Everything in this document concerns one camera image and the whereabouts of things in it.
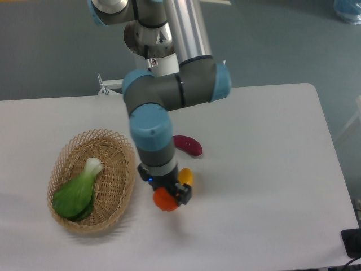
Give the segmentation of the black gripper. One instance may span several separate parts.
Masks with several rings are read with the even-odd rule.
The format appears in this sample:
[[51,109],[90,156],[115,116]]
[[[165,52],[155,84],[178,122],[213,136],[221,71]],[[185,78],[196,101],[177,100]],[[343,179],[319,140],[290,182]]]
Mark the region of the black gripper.
[[142,164],[137,167],[141,179],[148,183],[153,191],[158,188],[165,188],[167,192],[175,199],[178,206],[186,205],[192,197],[192,187],[188,184],[181,184],[178,181],[178,166],[176,165],[169,173],[156,176],[150,174]]

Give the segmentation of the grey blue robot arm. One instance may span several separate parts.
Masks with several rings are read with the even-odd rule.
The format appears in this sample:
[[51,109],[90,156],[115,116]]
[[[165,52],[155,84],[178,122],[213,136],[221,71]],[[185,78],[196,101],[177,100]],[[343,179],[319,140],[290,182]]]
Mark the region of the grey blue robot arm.
[[199,1],[89,1],[94,21],[133,28],[129,48],[147,62],[175,55],[178,70],[156,75],[151,68],[128,73],[121,90],[130,134],[137,148],[138,172],[173,208],[187,204],[192,186],[181,183],[169,111],[227,97],[231,77],[212,56]]

